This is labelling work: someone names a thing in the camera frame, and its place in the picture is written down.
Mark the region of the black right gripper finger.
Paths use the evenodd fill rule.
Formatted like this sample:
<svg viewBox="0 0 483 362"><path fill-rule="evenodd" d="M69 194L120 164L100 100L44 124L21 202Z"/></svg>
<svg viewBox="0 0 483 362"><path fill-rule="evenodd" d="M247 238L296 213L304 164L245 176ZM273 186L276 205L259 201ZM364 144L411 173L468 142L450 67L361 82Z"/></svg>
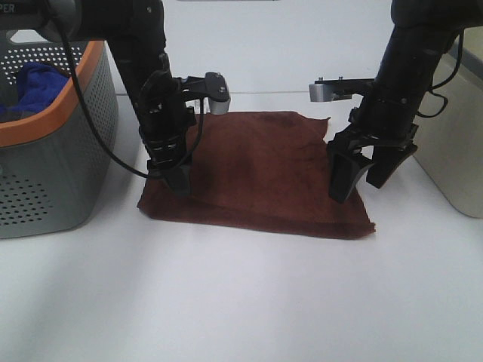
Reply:
<svg viewBox="0 0 483 362"><path fill-rule="evenodd" d="M343 204L355 189L357 182L372 167L372 160L356 149L356 153L328 150L331 166L329 196Z"/></svg>
<svg viewBox="0 0 483 362"><path fill-rule="evenodd" d="M417 146L413 143L404 148L375 146L372 156L374 165L368 171L366 181L380 189L395 170L416 151Z"/></svg>

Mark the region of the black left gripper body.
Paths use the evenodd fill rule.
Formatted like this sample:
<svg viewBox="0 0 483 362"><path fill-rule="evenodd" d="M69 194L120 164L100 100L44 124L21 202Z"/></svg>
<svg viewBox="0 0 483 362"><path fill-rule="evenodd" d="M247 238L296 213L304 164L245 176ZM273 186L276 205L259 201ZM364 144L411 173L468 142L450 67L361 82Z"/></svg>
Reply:
<svg viewBox="0 0 483 362"><path fill-rule="evenodd" d="M193 150L186 132L196 123L194 111L180 99L180 83L169 70L156 70L140 88L135 110L140 116L140 135L149 155L150 177L167 176L189 165Z"/></svg>

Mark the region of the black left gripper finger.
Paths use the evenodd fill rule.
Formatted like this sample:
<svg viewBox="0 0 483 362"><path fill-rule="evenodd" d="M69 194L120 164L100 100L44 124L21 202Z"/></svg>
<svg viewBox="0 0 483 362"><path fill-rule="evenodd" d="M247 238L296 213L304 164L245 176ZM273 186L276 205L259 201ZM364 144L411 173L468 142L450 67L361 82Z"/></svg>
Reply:
<svg viewBox="0 0 483 362"><path fill-rule="evenodd" d="M165 171L165 182L176 196L187 197L191 195L190 171L191 166L189 164Z"/></svg>

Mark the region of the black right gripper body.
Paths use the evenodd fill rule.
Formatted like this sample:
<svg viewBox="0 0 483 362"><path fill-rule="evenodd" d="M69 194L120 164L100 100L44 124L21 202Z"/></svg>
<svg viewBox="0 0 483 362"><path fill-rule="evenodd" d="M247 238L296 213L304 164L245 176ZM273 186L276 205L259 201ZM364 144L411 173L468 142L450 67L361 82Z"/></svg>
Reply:
<svg viewBox="0 0 483 362"><path fill-rule="evenodd" d="M360 90L358 108L349 114L349 126L328 143L327 152L335 155L359 153L365 146L394 148L413 154L415 115L424 92Z"/></svg>

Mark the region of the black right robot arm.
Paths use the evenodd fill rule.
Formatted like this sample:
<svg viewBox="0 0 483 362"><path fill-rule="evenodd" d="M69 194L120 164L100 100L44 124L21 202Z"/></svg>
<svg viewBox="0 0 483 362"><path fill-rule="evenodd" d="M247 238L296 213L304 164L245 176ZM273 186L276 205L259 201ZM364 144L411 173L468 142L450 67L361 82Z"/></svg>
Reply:
<svg viewBox="0 0 483 362"><path fill-rule="evenodd" d="M320 81L323 100L361 94L349 126L328 143L329 195L343 203L364 176L382 187L417 146L414 118L443 54L464 29L482 25L480 1L393 1L394 29L375 79Z"/></svg>

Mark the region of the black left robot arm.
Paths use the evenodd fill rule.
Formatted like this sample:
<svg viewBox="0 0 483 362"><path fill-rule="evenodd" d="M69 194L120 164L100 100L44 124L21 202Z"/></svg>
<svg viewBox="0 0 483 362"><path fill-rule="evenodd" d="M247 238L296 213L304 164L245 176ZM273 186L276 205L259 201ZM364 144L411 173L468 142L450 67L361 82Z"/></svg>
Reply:
<svg viewBox="0 0 483 362"><path fill-rule="evenodd" d="M147 179L161 179L179 196L191 192L193 150L186 133L195 125L187 106L190 78L171 74L161 1L3 1L1 28L36 31L62 44L74 66L73 41L106 41L128 92L150 156Z"/></svg>

